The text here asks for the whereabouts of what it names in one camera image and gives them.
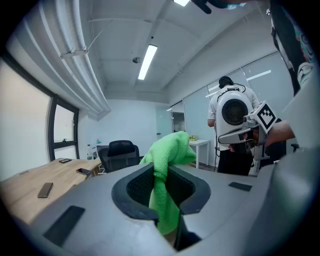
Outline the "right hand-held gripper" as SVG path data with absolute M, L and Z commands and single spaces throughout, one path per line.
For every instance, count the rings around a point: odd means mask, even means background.
M 266 101 L 261 102 L 243 118 L 242 128 L 232 130 L 218 137 L 222 145 L 234 145 L 234 151 L 240 154 L 251 154 L 255 160 L 266 160 L 266 140 L 268 133 L 277 121 L 275 112 Z M 255 144 L 246 143 L 245 134 L 253 130 Z

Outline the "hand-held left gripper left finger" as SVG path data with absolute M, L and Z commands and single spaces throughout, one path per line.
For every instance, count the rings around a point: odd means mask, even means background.
M 33 242 L 46 256 L 173 256 L 176 250 L 151 220 L 123 214 L 114 204 L 114 184 L 143 168 L 136 165 L 90 178 L 71 188 L 43 209 L 31 222 Z M 44 234 L 70 207 L 84 213 L 58 246 Z

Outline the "person's right hand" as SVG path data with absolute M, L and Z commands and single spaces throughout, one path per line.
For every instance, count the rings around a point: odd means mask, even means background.
M 253 130 L 250 130 L 248 132 L 246 132 L 243 135 L 245 142 L 249 145 L 251 145 L 251 147 L 253 147 L 255 145 L 255 140 L 254 140 L 254 132 Z

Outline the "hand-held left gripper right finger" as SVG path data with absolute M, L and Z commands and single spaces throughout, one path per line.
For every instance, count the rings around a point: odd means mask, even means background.
M 173 254 L 265 254 L 258 226 L 273 166 L 257 177 L 183 165 L 168 168 L 168 188 L 179 193 L 179 225 Z

